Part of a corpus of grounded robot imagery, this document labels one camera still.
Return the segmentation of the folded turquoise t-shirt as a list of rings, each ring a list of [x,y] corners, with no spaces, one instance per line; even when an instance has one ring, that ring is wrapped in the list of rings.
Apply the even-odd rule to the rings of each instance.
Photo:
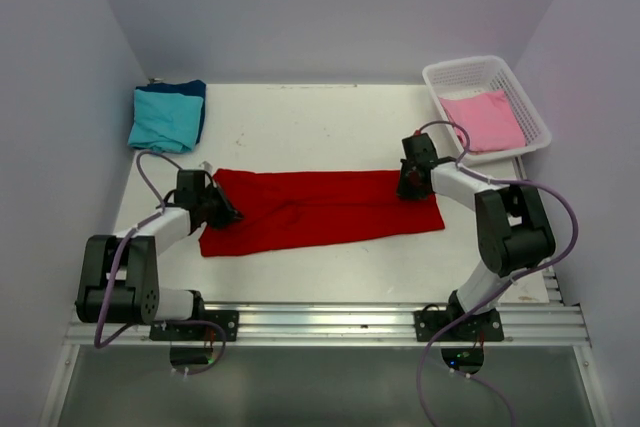
[[[198,143],[202,107],[198,96],[136,89],[128,146],[160,153],[192,152]]]

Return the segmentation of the red t-shirt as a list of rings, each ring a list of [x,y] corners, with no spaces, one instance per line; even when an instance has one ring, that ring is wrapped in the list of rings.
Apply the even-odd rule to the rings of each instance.
[[[445,228],[436,199],[402,200],[399,173],[315,171],[254,173],[220,169],[214,180],[243,219],[205,228],[204,257],[345,244]]]

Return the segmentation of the white plastic basket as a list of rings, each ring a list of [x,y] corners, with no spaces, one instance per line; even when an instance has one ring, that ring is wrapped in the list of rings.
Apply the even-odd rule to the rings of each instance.
[[[426,66],[425,85],[463,163],[486,164],[544,149],[552,136],[507,63],[493,55]]]

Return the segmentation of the folded pink t-shirt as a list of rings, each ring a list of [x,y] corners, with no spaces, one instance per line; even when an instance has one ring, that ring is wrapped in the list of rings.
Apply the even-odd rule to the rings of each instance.
[[[527,145],[503,90],[465,99],[440,98],[440,103],[448,120],[468,133],[471,153],[513,150]]]

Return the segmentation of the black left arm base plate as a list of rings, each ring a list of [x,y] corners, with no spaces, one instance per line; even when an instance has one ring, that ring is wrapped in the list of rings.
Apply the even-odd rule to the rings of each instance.
[[[149,338],[160,342],[235,342],[239,324],[236,310],[205,310],[196,320],[155,324]]]

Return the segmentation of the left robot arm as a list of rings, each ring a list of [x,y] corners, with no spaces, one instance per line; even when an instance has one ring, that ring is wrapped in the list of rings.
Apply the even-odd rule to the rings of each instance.
[[[223,229],[243,215],[205,170],[178,171],[165,200],[129,230],[88,239],[75,301],[80,321],[151,325],[200,316],[198,292],[159,285],[159,257],[200,227]]]

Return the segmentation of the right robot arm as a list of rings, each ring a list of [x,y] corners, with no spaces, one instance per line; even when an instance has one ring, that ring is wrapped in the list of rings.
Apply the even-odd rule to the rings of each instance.
[[[555,252],[556,242],[536,188],[499,183],[468,173],[452,157],[440,157],[431,138],[402,140],[405,158],[396,193],[402,200],[447,197],[475,214],[480,262],[449,296],[445,308],[432,304],[414,313],[419,342],[473,342],[504,339],[496,300],[515,274],[538,266]]]

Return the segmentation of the aluminium mounting rail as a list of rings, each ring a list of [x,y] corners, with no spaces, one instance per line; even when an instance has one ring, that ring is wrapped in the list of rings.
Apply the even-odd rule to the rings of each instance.
[[[420,304],[206,305],[234,346],[422,347],[434,327]],[[500,305],[490,317],[446,334],[449,345],[583,347],[590,344],[581,310],[561,304]]]

